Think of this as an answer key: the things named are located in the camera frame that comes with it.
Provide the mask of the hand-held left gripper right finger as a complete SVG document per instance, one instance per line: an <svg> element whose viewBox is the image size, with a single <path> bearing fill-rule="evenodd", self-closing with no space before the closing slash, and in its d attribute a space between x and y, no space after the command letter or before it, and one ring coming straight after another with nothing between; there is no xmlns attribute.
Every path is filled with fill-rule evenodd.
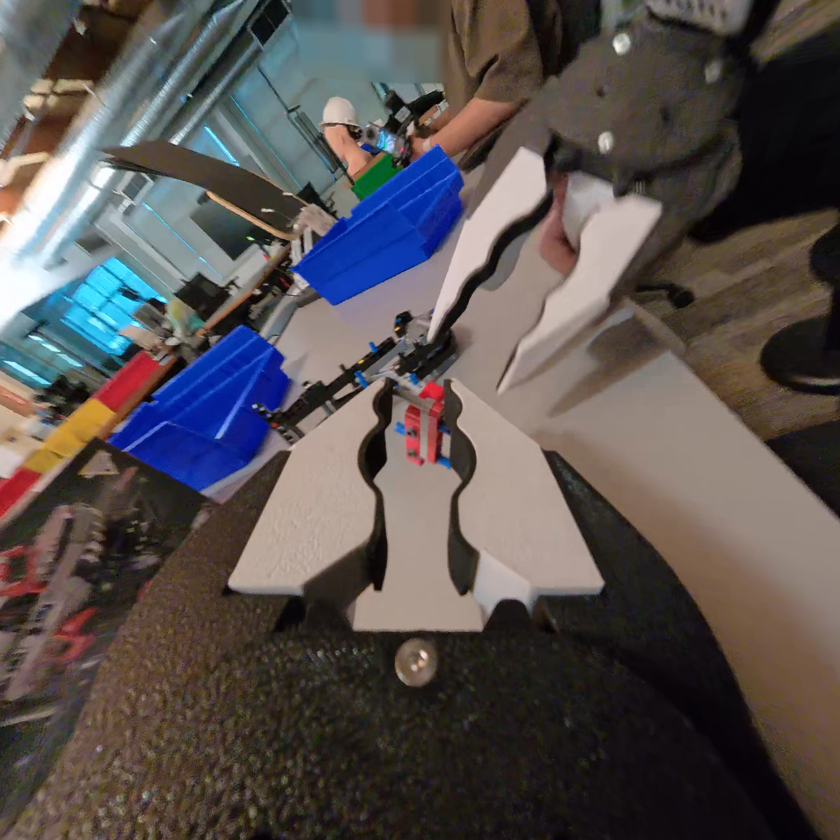
<svg viewBox="0 0 840 840"><path fill-rule="evenodd" d="M481 613L504 601L598 595L604 580L541 447L462 382L445 384L448 570Z"/></svg>

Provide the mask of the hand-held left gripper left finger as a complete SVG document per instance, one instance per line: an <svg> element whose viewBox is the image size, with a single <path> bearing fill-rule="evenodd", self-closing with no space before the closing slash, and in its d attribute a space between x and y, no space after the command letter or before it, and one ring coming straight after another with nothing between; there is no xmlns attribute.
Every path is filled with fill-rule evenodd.
<svg viewBox="0 0 840 840"><path fill-rule="evenodd" d="M393 385L380 380L286 453L227 587L241 594L361 594L382 588L383 495Z"/></svg>

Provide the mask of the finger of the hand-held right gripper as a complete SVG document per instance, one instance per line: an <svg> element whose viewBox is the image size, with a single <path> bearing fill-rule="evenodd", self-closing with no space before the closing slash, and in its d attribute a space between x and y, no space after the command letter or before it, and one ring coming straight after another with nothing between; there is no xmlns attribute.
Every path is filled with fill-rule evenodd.
<svg viewBox="0 0 840 840"><path fill-rule="evenodd" d="M497 385L506 393L536 375L613 304L616 289L662 214L659 201L582 172L569 175L563 223L577 247L571 273L545 298L519 340Z"/></svg>
<svg viewBox="0 0 840 840"><path fill-rule="evenodd" d="M427 339L438 340L464 314L505 251L533 230L552 204L546 153L520 148L465 220L434 306Z"/></svg>

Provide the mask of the red toy brick assembly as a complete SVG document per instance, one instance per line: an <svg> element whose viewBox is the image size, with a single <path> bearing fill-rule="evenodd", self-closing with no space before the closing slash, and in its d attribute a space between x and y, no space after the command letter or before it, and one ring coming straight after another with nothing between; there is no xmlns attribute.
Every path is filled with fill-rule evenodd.
<svg viewBox="0 0 840 840"><path fill-rule="evenodd" d="M425 384L412 395L404 419L395 430L405 442L406 459L417 467L425 464L451 469L451 433L445 417L445 388L437 382Z"/></svg>

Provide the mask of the black toy brick chassis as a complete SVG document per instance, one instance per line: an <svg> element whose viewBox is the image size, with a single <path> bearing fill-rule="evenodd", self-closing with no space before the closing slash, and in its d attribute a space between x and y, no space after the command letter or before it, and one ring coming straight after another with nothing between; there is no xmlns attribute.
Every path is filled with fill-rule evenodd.
<svg viewBox="0 0 840 840"><path fill-rule="evenodd" d="M252 409L270 429L294 445L376 382L390 382L395 392L418 403L424 388L437 382L458 355L452 332L442 333L434 341L427 338L432 315L431 311L420 316L400 312L392 335L380 343L370 343L368 353L356 362L342 364L331 382L306 382L288 408L270 409L254 403Z"/></svg>

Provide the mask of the grey desk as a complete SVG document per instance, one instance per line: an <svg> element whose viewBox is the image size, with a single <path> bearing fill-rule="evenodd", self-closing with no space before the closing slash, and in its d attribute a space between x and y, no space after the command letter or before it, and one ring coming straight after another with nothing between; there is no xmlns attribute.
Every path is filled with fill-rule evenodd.
<svg viewBox="0 0 840 840"><path fill-rule="evenodd" d="M612 306L532 378L498 382L556 288L536 252L475 292L469 344L451 371L538 445L559 447L664 557L722 645L784 781L823 838L838 838L838 518L700 382L629 304ZM483 614L443 559L411 591L388 560L386 629L471 629Z"/></svg>

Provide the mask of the person's right hand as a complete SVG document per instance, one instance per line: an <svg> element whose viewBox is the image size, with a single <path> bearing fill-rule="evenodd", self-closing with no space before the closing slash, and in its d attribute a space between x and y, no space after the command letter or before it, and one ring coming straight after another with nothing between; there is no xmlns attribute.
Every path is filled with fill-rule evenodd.
<svg viewBox="0 0 840 840"><path fill-rule="evenodd" d="M566 181L559 181L553 189L553 200L542 221L539 254L545 263L562 277L575 268L579 255L567 235L564 224Z"/></svg>

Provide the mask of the blue plastic bin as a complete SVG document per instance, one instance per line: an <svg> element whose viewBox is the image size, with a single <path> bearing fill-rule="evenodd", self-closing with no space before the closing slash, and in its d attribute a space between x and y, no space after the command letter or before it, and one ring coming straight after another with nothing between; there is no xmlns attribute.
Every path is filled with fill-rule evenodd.
<svg viewBox="0 0 840 840"><path fill-rule="evenodd" d="M463 186L434 147L333 225L293 273L336 306L424 263L455 226Z"/></svg>
<svg viewBox="0 0 840 840"><path fill-rule="evenodd" d="M284 357L241 326L140 405L110 445L194 490L244 468L270 433L255 406L274 411L291 380Z"/></svg>

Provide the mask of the green plastic bin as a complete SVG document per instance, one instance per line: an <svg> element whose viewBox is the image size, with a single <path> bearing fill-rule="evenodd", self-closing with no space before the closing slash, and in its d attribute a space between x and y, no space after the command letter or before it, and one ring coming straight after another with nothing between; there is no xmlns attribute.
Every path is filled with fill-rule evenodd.
<svg viewBox="0 0 840 840"><path fill-rule="evenodd" d="M363 169L350 176L353 182L351 192L362 202L402 171L401 165L395 163L391 155L381 152L368 161Z"/></svg>

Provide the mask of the red plastic bin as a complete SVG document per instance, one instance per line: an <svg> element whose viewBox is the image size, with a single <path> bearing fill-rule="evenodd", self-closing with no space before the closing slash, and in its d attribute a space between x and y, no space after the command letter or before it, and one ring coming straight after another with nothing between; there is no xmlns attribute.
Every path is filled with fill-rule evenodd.
<svg viewBox="0 0 840 840"><path fill-rule="evenodd" d="M151 393L156 383L177 361L173 353L152 353L141 350L98 388L91 399L114 413L119 413Z"/></svg>
<svg viewBox="0 0 840 840"><path fill-rule="evenodd" d="M8 478L1 482L1 522L14 514L14 511L26 503L37 490L44 473L24 465L18 467Z"/></svg>

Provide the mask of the black chair base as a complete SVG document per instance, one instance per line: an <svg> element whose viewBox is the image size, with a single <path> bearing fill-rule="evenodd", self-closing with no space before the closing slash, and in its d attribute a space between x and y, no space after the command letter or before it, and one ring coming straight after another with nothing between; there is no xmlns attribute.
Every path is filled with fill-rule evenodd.
<svg viewBox="0 0 840 840"><path fill-rule="evenodd" d="M794 322L763 346L764 374L794 392L839 394L839 226L817 239L810 250L813 275L831 292L827 314Z"/></svg>

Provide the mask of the dark printed toy box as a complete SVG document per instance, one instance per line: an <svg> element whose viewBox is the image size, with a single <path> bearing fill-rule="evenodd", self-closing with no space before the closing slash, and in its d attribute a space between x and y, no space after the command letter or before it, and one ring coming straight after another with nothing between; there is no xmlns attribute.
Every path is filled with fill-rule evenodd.
<svg viewBox="0 0 840 840"><path fill-rule="evenodd" d="M64 716L213 503L93 439L2 526L1 723Z"/></svg>

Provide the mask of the yellow plastic bin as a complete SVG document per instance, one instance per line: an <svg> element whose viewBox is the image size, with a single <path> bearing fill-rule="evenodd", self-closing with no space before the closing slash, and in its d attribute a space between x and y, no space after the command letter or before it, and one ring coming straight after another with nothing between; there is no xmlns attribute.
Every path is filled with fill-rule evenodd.
<svg viewBox="0 0 840 840"><path fill-rule="evenodd" d="M45 442L26 459L22 468L38 475L51 471L65 460L75 457L104 428L112 424L116 415L109 406L92 397L48 435Z"/></svg>

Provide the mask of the dark monitor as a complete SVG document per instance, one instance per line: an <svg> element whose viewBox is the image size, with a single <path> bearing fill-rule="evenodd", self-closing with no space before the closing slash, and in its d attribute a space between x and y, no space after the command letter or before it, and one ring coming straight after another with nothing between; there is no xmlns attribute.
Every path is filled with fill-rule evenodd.
<svg viewBox="0 0 840 840"><path fill-rule="evenodd" d="M231 260L238 259L255 244L255 226L211 198L199 203L190 218Z"/></svg>

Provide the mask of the silver ventilation duct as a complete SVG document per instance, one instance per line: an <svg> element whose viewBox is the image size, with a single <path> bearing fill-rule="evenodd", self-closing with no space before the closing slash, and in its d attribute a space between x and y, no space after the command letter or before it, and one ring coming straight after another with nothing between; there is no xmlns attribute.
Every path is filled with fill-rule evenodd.
<svg viewBox="0 0 840 840"><path fill-rule="evenodd" d="M2 324L63 284L48 264L84 227L110 179L95 173L100 149L119 144L135 123L145 128L159 119L172 97L163 92L168 77L199 38L213 5L148 3L56 150L35 169L21 202L2 222Z"/></svg>

